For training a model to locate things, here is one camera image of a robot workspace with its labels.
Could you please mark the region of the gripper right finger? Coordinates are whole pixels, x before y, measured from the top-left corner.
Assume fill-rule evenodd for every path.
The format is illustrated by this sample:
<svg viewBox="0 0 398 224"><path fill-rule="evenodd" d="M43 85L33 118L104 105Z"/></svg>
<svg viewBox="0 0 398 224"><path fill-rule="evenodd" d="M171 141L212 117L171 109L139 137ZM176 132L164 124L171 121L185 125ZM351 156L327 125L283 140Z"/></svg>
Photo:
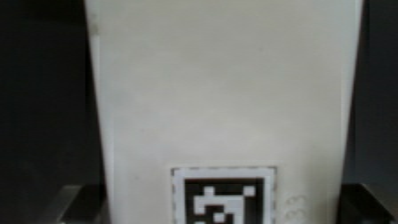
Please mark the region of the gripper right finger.
<svg viewBox="0 0 398 224"><path fill-rule="evenodd" d="M398 218L363 184L342 186L340 224L398 224Z"/></svg>

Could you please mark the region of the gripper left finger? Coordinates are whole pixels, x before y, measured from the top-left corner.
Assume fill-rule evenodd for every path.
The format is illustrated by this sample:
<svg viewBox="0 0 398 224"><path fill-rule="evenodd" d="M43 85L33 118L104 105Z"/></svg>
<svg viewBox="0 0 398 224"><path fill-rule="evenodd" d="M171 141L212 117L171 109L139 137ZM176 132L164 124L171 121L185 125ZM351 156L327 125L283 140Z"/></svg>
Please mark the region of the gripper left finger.
<svg viewBox="0 0 398 224"><path fill-rule="evenodd" d="M111 224L105 186L66 185L50 208L50 224Z"/></svg>

